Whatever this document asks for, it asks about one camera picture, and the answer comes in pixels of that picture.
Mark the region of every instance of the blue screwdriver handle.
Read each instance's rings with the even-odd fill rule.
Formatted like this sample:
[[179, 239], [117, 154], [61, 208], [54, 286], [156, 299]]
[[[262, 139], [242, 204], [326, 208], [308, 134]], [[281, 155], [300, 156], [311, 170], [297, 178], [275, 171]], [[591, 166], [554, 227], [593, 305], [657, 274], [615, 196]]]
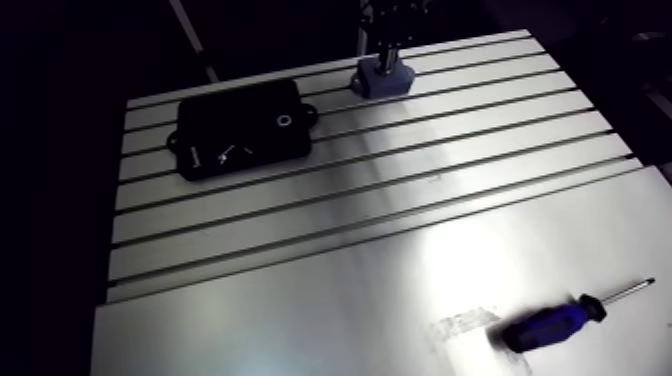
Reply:
[[588, 321], [600, 322], [606, 315], [598, 299], [582, 295], [577, 303], [545, 308], [509, 326], [502, 337], [511, 350], [522, 353], [563, 342]]

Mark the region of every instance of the screwdriver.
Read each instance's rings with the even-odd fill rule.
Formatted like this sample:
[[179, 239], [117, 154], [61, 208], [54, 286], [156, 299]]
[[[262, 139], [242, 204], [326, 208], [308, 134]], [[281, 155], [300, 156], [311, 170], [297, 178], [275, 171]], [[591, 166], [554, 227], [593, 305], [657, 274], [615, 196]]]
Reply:
[[579, 297], [578, 302], [544, 308], [504, 329], [502, 339], [516, 353], [560, 343], [581, 330], [588, 321], [602, 322], [607, 316], [605, 305], [637, 292], [655, 281], [654, 278], [649, 278], [602, 300], [584, 294]]

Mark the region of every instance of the dark background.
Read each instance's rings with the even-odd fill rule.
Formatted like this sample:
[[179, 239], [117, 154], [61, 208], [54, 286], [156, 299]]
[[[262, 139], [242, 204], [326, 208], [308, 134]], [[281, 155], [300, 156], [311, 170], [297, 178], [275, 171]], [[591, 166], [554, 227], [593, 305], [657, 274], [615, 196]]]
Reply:
[[[528, 28], [644, 163], [668, 162], [670, 120], [642, 90], [665, 82], [669, 55], [623, 41], [637, 30], [669, 29], [670, 12], [664, 1], [607, 3], [434, 0], [417, 44]], [[205, 56], [193, 52], [167, 0], [23, 1], [0, 12], [5, 144], [14, 155], [5, 159], [7, 175], [30, 195], [34, 374], [89, 373], [126, 100], [207, 84], [205, 63], [227, 79], [356, 52], [357, 1], [184, 4]], [[26, 212], [25, 200], [11, 201]]]

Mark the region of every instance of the aluminum t-slot table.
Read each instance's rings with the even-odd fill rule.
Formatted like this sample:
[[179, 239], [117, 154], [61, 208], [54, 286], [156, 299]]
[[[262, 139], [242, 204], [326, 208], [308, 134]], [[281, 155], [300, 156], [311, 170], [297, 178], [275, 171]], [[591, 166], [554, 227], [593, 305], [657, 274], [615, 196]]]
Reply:
[[[353, 94], [349, 59], [128, 102], [93, 375], [672, 370], [658, 170], [527, 31], [401, 55], [403, 97]], [[175, 173], [180, 100], [278, 78], [321, 113], [308, 158]], [[571, 342], [522, 357], [488, 341], [528, 308], [649, 276]]]

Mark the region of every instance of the screwdriver shaft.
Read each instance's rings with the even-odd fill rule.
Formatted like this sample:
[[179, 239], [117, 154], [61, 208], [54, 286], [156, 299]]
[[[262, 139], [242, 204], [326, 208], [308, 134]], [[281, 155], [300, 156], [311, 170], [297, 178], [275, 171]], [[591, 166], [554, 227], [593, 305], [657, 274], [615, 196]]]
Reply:
[[645, 280], [645, 281], [642, 281], [642, 282], [640, 282], [640, 283], [637, 283], [636, 285], [630, 286], [630, 287], [628, 287], [628, 288], [625, 289], [625, 290], [621, 290], [621, 291], [619, 291], [619, 292], [617, 292], [617, 293], [615, 293], [615, 294], [613, 294], [613, 295], [610, 295], [610, 296], [608, 296], [608, 297], [602, 299], [602, 300], [601, 300], [602, 305], [611, 304], [611, 303], [613, 303], [613, 302], [615, 302], [615, 301], [621, 300], [621, 299], [623, 299], [624, 297], [626, 297], [626, 296], [628, 296], [628, 295], [630, 295], [630, 294], [633, 294], [633, 293], [635, 293], [635, 292], [637, 292], [637, 291], [643, 289], [643, 288], [646, 287], [646, 286], [651, 285], [651, 284], [654, 283], [655, 281], [656, 281], [656, 280], [655, 280], [654, 278], [649, 278], [649, 279], [647, 279], [647, 280]]

